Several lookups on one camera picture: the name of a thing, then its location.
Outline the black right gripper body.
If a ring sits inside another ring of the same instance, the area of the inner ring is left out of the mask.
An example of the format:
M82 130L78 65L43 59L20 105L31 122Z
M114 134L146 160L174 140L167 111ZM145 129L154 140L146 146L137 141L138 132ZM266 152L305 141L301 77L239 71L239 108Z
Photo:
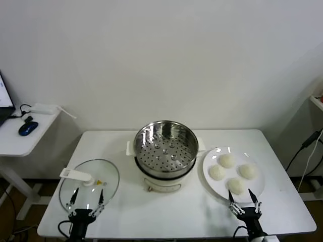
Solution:
M263 236L263 230L259 219L261 214L255 211L255 208L241 208L244 213L240 212L236 217L243 221L247 227L249 236Z

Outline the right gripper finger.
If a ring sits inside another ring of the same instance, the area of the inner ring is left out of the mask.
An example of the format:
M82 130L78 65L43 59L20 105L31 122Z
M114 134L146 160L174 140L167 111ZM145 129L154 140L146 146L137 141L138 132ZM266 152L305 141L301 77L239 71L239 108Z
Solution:
M244 210L241 207L239 207L237 205L237 203L234 201L232 193L231 193L230 190L228 190L228 193L229 193L229 208L230 208L230 211L234 215L242 215L242 214L244 214Z
M258 201L257 196L251 191L251 189L248 189L250 197L252 199L252 202L254 204L254 207L248 208L248 213L250 215L260 215L261 214L261 202Z

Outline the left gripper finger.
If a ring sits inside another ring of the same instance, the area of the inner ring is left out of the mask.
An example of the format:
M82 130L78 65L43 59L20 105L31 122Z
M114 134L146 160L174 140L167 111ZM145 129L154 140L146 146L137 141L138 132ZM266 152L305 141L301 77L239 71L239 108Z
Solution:
M98 217L104 209L104 197L103 190L100 192L99 200L97 206L89 213L91 217Z
M66 204L66 209L68 211L68 216L72 216L75 212L74 212L74 205L76 202L76 198L79 192L79 188L77 188L75 191L73 191L73 194L69 200L69 202Z

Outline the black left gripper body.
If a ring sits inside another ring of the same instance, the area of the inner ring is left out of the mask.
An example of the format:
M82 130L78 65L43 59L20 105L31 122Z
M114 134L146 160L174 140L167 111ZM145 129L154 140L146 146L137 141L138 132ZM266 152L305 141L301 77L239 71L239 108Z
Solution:
M76 209L69 220L72 224L72 229L67 241L85 241L87 228L96 220L96 216L92 215L91 209Z

